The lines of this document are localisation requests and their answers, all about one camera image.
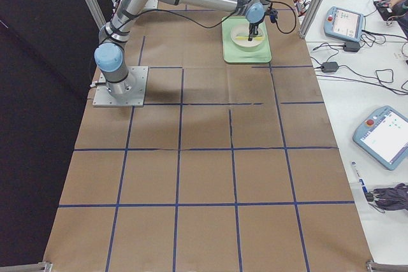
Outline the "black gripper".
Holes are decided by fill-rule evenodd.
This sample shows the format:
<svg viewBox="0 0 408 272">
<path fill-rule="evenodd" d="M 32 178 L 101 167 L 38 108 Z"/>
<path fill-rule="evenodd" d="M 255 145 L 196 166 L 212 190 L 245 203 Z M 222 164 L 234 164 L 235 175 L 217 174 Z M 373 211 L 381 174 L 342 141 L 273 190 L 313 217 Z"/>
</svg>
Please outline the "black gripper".
<svg viewBox="0 0 408 272">
<path fill-rule="evenodd" d="M 259 22 L 249 24 L 249 37 L 248 37 L 249 41 L 252 41 L 254 37 L 256 38 L 259 36 L 258 27 L 259 27 Z"/>
</svg>

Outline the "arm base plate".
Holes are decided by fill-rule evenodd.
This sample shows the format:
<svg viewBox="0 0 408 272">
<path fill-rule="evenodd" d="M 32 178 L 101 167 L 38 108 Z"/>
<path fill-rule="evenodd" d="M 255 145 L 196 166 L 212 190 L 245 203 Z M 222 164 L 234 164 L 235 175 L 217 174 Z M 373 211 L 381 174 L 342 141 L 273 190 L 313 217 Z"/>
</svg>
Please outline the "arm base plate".
<svg viewBox="0 0 408 272">
<path fill-rule="evenodd" d="M 92 105 L 95 107 L 142 107 L 148 80 L 148 66 L 128 66 L 128 76 L 120 83 L 109 83 L 103 74 Z"/>
<path fill-rule="evenodd" d="M 157 9 L 157 8 L 158 8 L 158 4 L 159 4 L 159 1 L 158 1 L 158 0 L 148 0 L 148 1 L 145 3 L 145 6 L 144 6 L 144 8 L 143 8 L 143 11 Z"/>
</svg>

